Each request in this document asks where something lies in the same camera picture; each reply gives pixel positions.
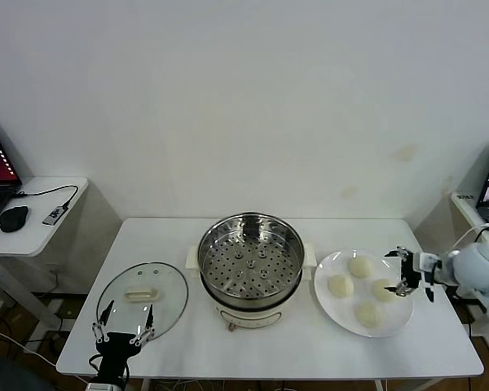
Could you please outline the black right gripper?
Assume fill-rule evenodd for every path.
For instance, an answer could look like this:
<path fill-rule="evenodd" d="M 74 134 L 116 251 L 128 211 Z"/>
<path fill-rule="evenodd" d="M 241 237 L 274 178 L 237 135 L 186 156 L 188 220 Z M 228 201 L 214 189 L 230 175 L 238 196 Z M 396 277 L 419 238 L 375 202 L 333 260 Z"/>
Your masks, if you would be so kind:
<path fill-rule="evenodd" d="M 398 246 L 390 250 L 385 257 L 398 257 L 401 259 L 401 280 L 394 286 L 386 286 L 384 289 L 398 297 L 407 297 L 412 293 L 412 288 L 418 288 L 421 282 L 421 269 L 416 266 L 415 254 L 405 247 Z"/>

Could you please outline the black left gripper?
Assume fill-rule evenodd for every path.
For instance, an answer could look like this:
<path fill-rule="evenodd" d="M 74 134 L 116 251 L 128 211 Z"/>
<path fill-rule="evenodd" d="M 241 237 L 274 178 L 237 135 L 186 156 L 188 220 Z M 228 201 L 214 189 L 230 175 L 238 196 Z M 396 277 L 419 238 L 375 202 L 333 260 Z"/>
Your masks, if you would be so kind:
<path fill-rule="evenodd" d="M 101 357 L 99 370 L 94 382 L 126 382 L 130 378 L 128 360 L 138 355 L 154 337 L 153 305 L 147 309 L 147 317 L 143 326 L 138 326 L 137 335 L 124 332 L 107 333 L 107 322 L 112 312 L 114 300 L 101 312 L 99 319 L 92 323 L 95 335 L 96 350 Z"/>

